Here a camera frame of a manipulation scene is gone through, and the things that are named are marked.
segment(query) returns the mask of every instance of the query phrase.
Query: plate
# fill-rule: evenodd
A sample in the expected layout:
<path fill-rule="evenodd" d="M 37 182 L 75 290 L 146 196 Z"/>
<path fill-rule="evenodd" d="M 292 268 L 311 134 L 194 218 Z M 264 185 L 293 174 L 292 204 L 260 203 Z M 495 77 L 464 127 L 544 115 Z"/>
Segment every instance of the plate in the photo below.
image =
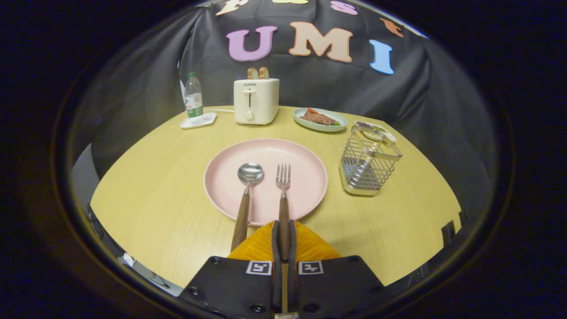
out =
<path fill-rule="evenodd" d="M 355 121 L 354 123 L 356 124 L 357 122 L 360 123 L 366 123 L 370 126 L 372 126 L 376 131 L 379 131 L 380 133 L 383 133 L 384 135 L 386 135 L 386 137 L 392 141 L 392 143 L 395 143 L 397 141 L 396 137 L 394 135 L 392 135 L 392 133 L 390 133 L 387 129 L 385 129 L 383 126 L 378 125 L 378 124 L 374 124 L 374 123 L 369 123 L 369 122 L 364 122 L 364 121 Z M 362 132 L 366 137 L 368 137 L 371 140 L 375 140 L 375 141 L 379 141 L 382 138 L 376 134 L 372 134 L 372 133 L 366 133 L 366 132 Z"/>
<path fill-rule="evenodd" d="M 313 110 L 317 111 L 320 114 L 326 115 L 328 117 L 330 117 L 331 119 L 338 121 L 340 123 L 339 126 L 333 126 L 333 125 L 322 125 L 322 124 L 317 124 L 317 123 L 313 123 L 304 119 L 300 119 L 300 116 L 305 115 L 305 112 L 307 112 L 307 108 L 306 107 L 302 107 L 302 108 L 298 108 L 297 110 L 293 111 L 293 118 L 294 120 L 305 126 L 306 128 L 310 128 L 310 129 L 314 129 L 316 131 L 321 131 L 321 132 L 339 132 L 342 131 L 343 129 L 346 128 L 346 126 L 349 124 L 349 122 L 346 120 L 346 118 L 344 118 L 343 116 L 335 113 L 335 112 L 331 112 L 331 111 L 327 111 L 327 110 L 321 110 L 320 108 L 313 108 Z"/>
<path fill-rule="evenodd" d="M 236 172 L 247 162 L 264 170 L 261 181 L 251 186 L 248 224 L 263 226 L 278 219 L 281 189 L 276 186 L 279 163 L 291 165 L 291 186 L 286 190 L 289 216 L 297 220 L 309 214 L 327 192 L 327 170 L 321 159 L 306 147 L 274 138 L 259 138 L 229 146 L 207 165 L 203 183 L 207 197 L 229 218 L 236 220 L 246 185 Z"/>

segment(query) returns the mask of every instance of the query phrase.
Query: plastic bottle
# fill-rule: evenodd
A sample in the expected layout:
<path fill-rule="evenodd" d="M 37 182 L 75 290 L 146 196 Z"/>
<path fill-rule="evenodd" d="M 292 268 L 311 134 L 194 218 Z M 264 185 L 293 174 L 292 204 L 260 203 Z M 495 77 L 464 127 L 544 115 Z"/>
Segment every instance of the plastic bottle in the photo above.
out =
<path fill-rule="evenodd" d="M 197 80 L 196 75 L 196 72 L 189 73 L 189 79 L 185 84 L 185 110 L 189 117 L 200 117 L 203 115 L 201 84 Z"/>

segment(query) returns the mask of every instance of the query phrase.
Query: utensil holder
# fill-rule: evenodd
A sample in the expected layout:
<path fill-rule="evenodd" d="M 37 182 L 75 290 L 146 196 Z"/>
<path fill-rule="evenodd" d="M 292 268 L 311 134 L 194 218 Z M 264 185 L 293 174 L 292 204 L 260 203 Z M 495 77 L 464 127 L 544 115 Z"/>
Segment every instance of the utensil holder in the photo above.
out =
<path fill-rule="evenodd" d="M 378 135 L 381 139 L 368 140 L 363 132 Z M 353 195 L 376 195 L 401 156 L 397 146 L 382 132 L 353 125 L 338 167 L 343 189 Z"/>

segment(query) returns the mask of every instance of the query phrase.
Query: toaster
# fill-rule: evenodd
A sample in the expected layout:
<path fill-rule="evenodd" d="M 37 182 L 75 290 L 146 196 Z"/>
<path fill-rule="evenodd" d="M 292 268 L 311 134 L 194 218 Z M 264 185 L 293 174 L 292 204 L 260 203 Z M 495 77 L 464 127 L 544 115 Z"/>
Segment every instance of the toaster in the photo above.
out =
<path fill-rule="evenodd" d="M 260 72 L 261 78 L 258 78 L 257 71 L 249 70 L 248 79 L 234 81 L 234 117 L 237 123 L 266 125 L 278 113 L 280 80 L 269 78 L 265 68 L 261 68 Z"/>

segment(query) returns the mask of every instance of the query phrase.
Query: spoon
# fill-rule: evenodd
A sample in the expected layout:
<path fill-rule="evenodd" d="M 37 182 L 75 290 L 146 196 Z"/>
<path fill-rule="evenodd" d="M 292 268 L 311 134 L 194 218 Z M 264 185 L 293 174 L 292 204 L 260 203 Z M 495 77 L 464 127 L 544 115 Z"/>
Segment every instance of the spoon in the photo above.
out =
<path fill-rule="evenodd" d="M 233 251 L 241 242 L 246 239 L 248 230 L 248 208 L 250 207 L 250 185 L 257 183 L 264 176 L 262 167 L 256 163 L 246 163 L 238 168 L 238 178 L 246 183 L 246 189 L 242 194 L 240 201 L 240 208 L 238 209 L 238 216 L 236 217 L 236 225 L 234 226 L 234 234 L 232 235 L 232 246 L 230 251 Z"/>

